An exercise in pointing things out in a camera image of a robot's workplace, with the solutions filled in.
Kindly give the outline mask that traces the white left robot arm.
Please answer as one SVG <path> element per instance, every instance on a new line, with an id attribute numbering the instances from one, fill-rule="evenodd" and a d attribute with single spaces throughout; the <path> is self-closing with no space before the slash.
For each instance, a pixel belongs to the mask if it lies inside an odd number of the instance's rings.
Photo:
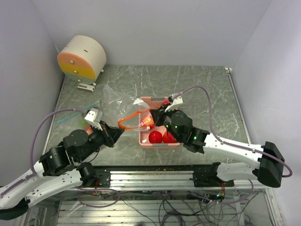
<path id="1" fill-rule="evenodd" d="M 42 200 L 73 187 L 91 187 L 97 178 L 86 162 L 102 146 L 114 147 L 124 129 L 100 122 L 91 134 L 77 129 L 42 155 L 33 169 L 0 189 L 0 218 L 13 220 Z"/>

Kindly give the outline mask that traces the clear red-zipper zip bag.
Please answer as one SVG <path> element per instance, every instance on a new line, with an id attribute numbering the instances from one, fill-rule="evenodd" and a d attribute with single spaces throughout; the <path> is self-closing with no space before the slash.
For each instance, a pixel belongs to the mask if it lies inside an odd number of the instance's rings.
<path id="1" fill-rule="evenodd" d="M 105 118 L 114 126 L 136 131 L 144 129 L 140 122 L 152 109 L 140 98 L 117 92 L 109 85 L 103 88 L 103 107 Z"/>

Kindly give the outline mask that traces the red apple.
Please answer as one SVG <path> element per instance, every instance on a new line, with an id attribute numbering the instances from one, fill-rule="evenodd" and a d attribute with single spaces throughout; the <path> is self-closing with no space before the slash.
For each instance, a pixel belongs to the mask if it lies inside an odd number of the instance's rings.
<path id="1" fill-rule="evenodd" d="M 159 131 L 152 131 L 149 134 L 149 142 L 151 144 L 160 144 L 162 143 L 162 134 Z"/>

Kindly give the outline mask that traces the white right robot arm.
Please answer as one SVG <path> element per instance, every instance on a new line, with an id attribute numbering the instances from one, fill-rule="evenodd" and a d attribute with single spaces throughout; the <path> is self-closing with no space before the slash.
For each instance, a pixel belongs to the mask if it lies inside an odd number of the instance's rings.
<path id="1" fill-rule="evenodd" d="M 241 143 L 214 135 L 212 132 L 193 126 L 192 119 L 183 111 L 152 109 L 152 118 L 157 126 L 163 126 L 174 139 L 192 153 L 225 155 L 236 163 L 215 163 L 207 175 L 208 183 L 218 186 L 230 180 L 258 180 L 261 184 L 281 186 L 285 160 L 272 142 L 264 145 Z"/>

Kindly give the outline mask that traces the yellow-red peach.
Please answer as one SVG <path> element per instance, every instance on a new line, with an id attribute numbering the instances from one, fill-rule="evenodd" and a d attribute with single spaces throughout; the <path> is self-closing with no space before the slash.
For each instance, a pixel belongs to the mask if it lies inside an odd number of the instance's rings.
<path id="1" fill-rule="evenodd" d="M 155 127 L 155 122 L 150 113 L 143 117 L 140 122 L 140 126 L 146 130 L 152 130 Z"/>

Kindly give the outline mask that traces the clear blue-zipper zip bag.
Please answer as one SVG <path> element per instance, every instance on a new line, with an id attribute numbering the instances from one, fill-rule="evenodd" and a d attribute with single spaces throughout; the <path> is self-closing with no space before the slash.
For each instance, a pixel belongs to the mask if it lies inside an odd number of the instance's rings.
<path id="1" fill-rule="evenodd" d="M 87 106 L 83 107 L 83 110 L 89 111 L 91 108 L 101 109 L 101 101 L 96 100 L 93 103 L 88 104 Z M 73 112 L 67 113 L 65 117 L 62 119 L 57 120 L 55 123 L 59 127 L 66 127 L 67 130 L 72 129 L 84 129 L 83 127 L 79 126 L 78 121 L 80 119 L 84 119 L 85 114 L 80 112 Z"/>

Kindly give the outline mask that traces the green grape bunch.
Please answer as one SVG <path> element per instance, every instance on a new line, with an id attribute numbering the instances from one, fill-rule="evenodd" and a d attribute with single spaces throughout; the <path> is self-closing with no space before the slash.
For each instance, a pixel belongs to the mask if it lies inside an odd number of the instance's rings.
<path id="1" fill-rule="evenodd" d="M 78 121 L 78 124 L 79 124 L 79 126 L 81 126 L 81 127 L 83 127 L 83 128 L 89 125 L 89 123 L 86 122 L 84 119 L 80 119 L 80 120 Z"/>

